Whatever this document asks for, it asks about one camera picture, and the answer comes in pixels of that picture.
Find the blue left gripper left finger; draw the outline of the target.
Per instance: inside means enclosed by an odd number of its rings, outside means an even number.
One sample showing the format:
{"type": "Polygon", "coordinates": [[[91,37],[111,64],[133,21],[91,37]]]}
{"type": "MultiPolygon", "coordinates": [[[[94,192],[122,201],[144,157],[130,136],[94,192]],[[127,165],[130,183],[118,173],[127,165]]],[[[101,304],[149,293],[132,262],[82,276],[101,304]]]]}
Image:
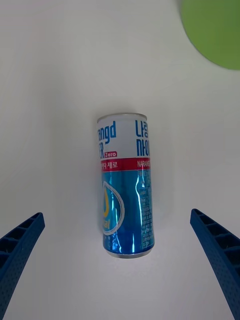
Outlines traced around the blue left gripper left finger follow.
{"type": "Polygon", "coordinates": [[[38,212],[0,239],[0,319],[4,318],[25,265],[44,228],[44,216],[38,212]]]}

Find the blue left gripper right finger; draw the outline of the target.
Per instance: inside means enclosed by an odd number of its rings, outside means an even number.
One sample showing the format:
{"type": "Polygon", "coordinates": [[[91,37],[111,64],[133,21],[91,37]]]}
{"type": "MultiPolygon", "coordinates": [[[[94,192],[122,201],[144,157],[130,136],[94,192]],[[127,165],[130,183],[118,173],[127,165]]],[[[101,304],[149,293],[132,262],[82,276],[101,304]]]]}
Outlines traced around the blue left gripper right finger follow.
{"type": "Polygon", "coordinates": [[[198,209],[193,228],[235,320],[240,319],[240,239],[198,209]]]}

